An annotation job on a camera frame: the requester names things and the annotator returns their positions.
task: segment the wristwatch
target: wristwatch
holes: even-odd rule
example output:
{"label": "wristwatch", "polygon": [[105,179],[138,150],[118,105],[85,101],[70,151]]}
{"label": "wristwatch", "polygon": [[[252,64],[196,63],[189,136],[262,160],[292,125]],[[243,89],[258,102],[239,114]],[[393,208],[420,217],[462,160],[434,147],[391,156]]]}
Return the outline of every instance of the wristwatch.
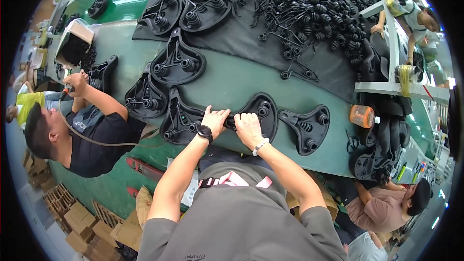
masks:
{"label": "wristwatch", "polygon": [[197,134],[200,137],[206,138],[209,141],[209,143],[211,144],[211,142],[212,142],[212,132],[211,132],[211,129],[208,126],[201,125],[200,127],[198,127]]}

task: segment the scissors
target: scissors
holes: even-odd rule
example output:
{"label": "scissors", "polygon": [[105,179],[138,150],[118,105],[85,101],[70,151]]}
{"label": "scissors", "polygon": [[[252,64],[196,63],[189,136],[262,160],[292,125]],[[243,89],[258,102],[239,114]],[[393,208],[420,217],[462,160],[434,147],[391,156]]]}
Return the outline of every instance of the scissors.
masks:
{"label": "scissors", "polygon": [[347,152],[349,154],[355,152],[356,148],[359,146],[359,138],[357,136],[350,136],[348,133],[348,130],[346,130],[347,136],[348,136],[348,143],[347,143]]}

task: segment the black mat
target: black mat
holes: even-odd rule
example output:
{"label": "black mat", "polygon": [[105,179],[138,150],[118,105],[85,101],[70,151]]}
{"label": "black mat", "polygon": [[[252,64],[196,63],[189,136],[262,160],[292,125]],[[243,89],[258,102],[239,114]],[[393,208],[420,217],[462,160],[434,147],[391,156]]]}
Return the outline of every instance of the black mat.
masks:
{"label": "black mat", "polygon": [[[152,6],[156,1],[157,0],[149,0],[147,7]],[[281,42],[273,36],[270,36],[266,42],[260,42],[258,40],[258,35],[265,30],[264,18],[261,17],[259,19],[256,27],[250,27],[250,24],[253,22],[254,0],[246,0],[246,2],[247,4],[245,6],[238,7],[238,12],[241,17],[236,17],[233,15],[233,12],[231,12],[230,17],[224,20],[224,24],[215,29],[214,32],[201,36],[184,33],[184,41],[197,48],[210,49],[229,55],[235,55],[273,67],[279,71],[287,70],[290,61],[283,57],[285,49]],[[137,25],[132,39],[167,41],[167,38],[161,39],[152,35],[149,28],[143,25]],[[293,73],[292,76],[300,77],[345,101],[351,102],[355,88],[356,72],[351,68],[342,50],[337,49],[336,51],[332,51],[329,48],[329,43],[331,43],[331,40],[316,42],[316,55],[313,57],[313,50],[309,47],[298,60],[302,64],[309,61],[307,66],[321,79],[320,82],[307,80],[295,73]]]}

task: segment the plastic bottle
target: plastic bottle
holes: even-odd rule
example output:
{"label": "plastic bottle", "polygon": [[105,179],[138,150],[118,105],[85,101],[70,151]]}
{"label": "plastic bottle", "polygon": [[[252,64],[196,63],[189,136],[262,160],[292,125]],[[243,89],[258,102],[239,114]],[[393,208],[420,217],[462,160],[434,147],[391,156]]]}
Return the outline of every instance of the plastic bottle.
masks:
{"label": "plastic bottle", "polygon": [[371,128],[374,123],[380,123],[380,117],[376,117],[374,110],[369,106],[354,105],[351,107],[349,120],[364,128]]}

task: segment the short black hair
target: short black hair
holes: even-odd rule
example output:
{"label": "short black hair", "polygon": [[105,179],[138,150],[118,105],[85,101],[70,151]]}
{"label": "short black hair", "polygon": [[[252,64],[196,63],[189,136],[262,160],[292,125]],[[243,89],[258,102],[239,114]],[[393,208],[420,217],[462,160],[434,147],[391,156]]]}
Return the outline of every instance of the short black hair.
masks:
{"label": "short black hair", "polygon": [[48,138],[49,132],[47,120],[42,114],[40,104],[36,102],[27,115],[24,137],[30,152],[42,160],[53,160],[54,147]]}
{"label": "short black hair", "polygon": [[435,20],[437,22],[438,26],[440,25],[440,21],[438,20],[438,16],[435,13],[435,11],[433,11],[433,9],[431,9],[430,7],[422,7],[420,5],[419,5],[419,7],[420,7],[420,9],[422,11],[426,10],[427,14],[430,15],[430,17],[433,18],[433,20]]}
{"label": "short black hair", "polygon": [[422,178],[418,184],[416,184],[416,191],[411,196],[412,206],[407,209],[407,214],[415,216],[422,213],[430,201],[430,184]]}

